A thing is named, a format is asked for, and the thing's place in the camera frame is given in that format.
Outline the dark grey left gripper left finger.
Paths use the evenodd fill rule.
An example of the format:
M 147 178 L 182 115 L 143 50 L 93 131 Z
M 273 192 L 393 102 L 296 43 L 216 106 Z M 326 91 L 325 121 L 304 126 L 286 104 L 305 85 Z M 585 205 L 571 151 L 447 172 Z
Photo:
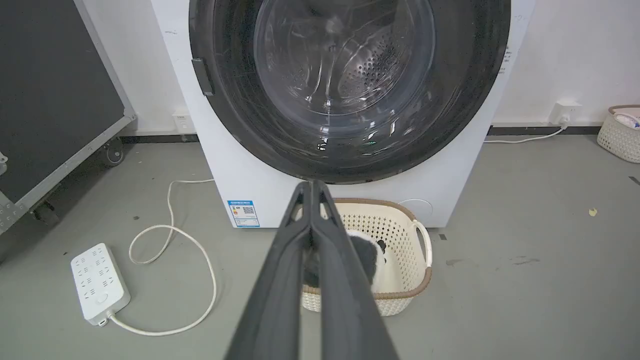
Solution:
M 294 189 L 262 268 L 225 354 L 226 360 L 297 360 L 304 244 L 310 219 L 293 219 L 297 206 L 308 208 L 311 185 Z

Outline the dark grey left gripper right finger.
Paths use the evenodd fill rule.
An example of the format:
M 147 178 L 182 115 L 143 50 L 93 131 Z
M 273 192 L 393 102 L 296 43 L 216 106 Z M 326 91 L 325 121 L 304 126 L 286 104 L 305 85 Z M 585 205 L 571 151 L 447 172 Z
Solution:
M 311 182 L 311 248 L 319 262 L 322 358 L 397 360 L 329 187 L 319 180 Z

